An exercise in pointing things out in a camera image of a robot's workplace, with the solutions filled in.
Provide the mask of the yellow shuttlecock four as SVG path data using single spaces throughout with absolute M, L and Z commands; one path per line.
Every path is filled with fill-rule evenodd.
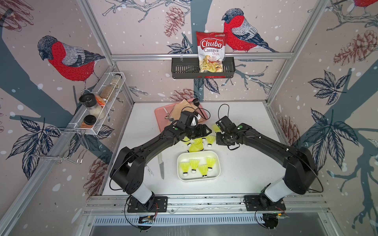
M 197 172 L 200 161 L 198 159 L 190 159 L 190 166 L 192 174 Z

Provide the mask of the yellow shuttlecock two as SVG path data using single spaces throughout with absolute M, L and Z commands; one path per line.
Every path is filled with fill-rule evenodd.
M 213 157 L 206 158 L 208 172 L 213 170 L 214 165 L 216 164 L 217 159 Z

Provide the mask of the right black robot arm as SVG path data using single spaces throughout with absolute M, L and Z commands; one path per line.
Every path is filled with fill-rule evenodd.
M 220 129 L 220 133 L 216 134 L 218 145 L 229 147 L 237 144 L 252 147 L 285 168 L 284 176 L 265 186 L 260 193 L 261 206 L 271 206 L 292 193 L 304 195 L 318 177 L 312 154 L 307 148 L 297 149 L 282 144 L 245 123 L 235 125 L 228 116 L 218 120 L 216 125 Z

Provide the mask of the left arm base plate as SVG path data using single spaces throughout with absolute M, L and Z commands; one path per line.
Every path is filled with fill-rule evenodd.
M 153 195 L 146 203 L 140 203 L 135 197 L 131 196 L 126 205 L 127 213 L 155 213 L 167 211 L 168 197 Z

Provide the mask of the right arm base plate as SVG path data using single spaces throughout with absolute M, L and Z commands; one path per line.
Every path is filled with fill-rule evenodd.
M 286 211 L 286 206 L 283 199 L 273 202 L 267 197 L 258 194 L 245 195 L 243 203 L 247 211 Z

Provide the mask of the white storage box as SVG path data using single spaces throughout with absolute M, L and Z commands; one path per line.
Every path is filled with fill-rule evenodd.
M 183 182 L 212 180 L 220 175 L 220 159 L 214 151 L 185 152 L 177 158 L 177 176 Z

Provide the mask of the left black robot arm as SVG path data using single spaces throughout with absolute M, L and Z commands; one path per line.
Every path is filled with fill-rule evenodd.
M 198 122 L 196 112 L 183 111 L 180 118 L 166 126 L 158 136 L 140 146 L 122 148 L 110 171 L 110 182 L 115 182 L 120 190 L 133 196 L 145 208 L 151 209 L 155 194 L 143 183 L 145 166 L 185 137 L 204 138 L 211 133 L 207 125 Z

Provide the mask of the yellow shuttlecock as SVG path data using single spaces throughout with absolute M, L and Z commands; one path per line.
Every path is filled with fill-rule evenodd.
M 180 162 L 180 168 L 182 170 L 183 177 L 188 176 L 190 167 L 191 167 L 190 162 Z

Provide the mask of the yellow shuttlecock three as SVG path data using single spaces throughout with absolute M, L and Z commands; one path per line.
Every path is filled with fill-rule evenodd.
M 207 174 L 208 174 L 208 165 L 207 164 L 199 165 L 198 170 L 200 171 L 200 174 L 203 178 L 207 177 Z

